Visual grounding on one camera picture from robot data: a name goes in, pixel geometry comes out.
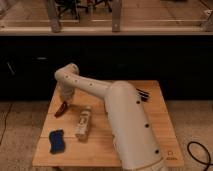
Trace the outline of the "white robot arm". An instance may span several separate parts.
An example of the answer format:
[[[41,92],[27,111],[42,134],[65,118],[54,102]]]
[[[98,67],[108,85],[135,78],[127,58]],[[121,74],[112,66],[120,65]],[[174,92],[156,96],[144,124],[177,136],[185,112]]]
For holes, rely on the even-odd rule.
[[[141,97],[131,83],[82,77],[74,63],[58,69],[54,77],[63,100],[78,88],[104,101],[114,148],[125,171],[168,171]]]

